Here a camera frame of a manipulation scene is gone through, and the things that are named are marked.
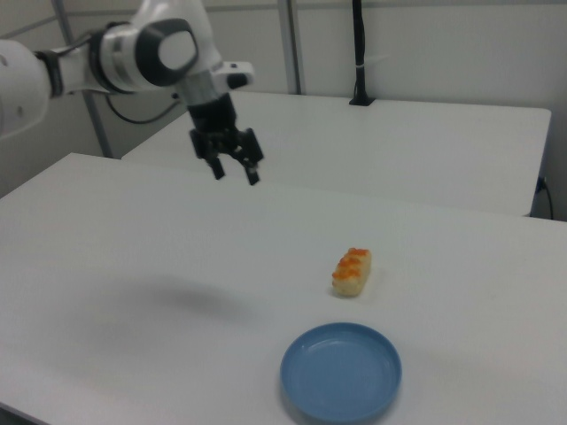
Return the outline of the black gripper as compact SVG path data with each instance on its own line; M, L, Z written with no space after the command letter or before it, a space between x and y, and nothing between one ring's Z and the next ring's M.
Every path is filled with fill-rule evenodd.
M259 162L263 152L251 128L237 128L237 114L229 94L208 104L189 106L194 128L190 139L198 158L211 168L214 178L220 180L224 169L219 156L229 155L240 162L251 186L260 181Z

